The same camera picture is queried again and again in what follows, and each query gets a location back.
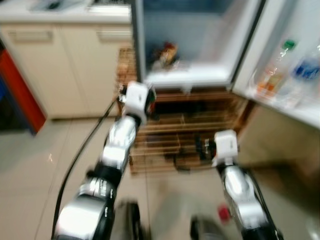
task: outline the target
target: open refrigerator door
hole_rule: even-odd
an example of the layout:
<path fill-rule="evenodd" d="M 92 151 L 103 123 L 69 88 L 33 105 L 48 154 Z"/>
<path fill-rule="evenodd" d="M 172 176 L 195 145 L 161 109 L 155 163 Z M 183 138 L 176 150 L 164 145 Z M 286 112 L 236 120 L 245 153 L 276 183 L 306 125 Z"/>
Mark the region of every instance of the open refrigerator door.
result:
<path fill-rule="evenodd" d="M 273 4 L 282 4 L 275 22 L 268 15 L 281 8 Z M 233 91 L 320 129 L 320 1 L 273 4 L 261 16 Z"/>

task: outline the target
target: plastic bottle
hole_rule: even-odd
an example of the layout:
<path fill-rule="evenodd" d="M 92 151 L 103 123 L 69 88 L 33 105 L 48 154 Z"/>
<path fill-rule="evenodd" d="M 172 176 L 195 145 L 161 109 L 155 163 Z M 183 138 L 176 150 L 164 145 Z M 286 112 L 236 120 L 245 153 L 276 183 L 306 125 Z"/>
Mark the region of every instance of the plastic bottle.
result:
<path fill-rule="evenodd" d="M 320 42 L 307 53 L 291 71 L 285 84 L 277 93 L 282 107 L 293 108 L 305 96 L 316 93 L 320 81 Z"/>
<path fill-rule="evenodd" d="M 283 79 L 288 74 L 288 68 L 292 61 L 291 53 L 295 46 L 295 41 L 287 39 L 273 56 L 257 85 L 258 96 L 272 97 L 279 89 Z"/>

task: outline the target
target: red panel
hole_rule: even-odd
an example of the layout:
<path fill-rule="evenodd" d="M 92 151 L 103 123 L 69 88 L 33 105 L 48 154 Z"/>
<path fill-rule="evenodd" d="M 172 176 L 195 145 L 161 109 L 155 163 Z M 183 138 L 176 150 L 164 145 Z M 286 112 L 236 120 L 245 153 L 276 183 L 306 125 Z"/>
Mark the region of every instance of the red panel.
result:
<path fill-rule="evenodd" d="M 0 56 L 0 72 L 26 119 L 37 133 L 46 121 L 45 115 L 29 91 L 7 50 L 4 50 Z"/>

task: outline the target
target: green bottle cap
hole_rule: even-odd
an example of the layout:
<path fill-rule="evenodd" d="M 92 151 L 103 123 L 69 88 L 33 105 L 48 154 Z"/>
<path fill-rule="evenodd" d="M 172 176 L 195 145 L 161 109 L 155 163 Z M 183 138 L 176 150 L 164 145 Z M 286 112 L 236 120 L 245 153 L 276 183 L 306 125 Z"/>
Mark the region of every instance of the green bottle cap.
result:
<path fill-rule="evenodd" d="M 293 50 L 295 46 L 296 46 L 296 42 L 291 39 L 288 39 L 284 42 L 282 49 Z"/>

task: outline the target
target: food item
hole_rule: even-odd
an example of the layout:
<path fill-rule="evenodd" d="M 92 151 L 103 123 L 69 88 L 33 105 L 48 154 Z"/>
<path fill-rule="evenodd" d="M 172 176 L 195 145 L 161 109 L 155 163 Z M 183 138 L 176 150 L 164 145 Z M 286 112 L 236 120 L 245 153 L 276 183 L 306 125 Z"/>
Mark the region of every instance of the food item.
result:
<path fill-rule="evenodd" d="M 165 42 L 163 49 L 155 49 L 153 51 L 153 70 L 170 69 L 177 61 L 178 45 Z"/>

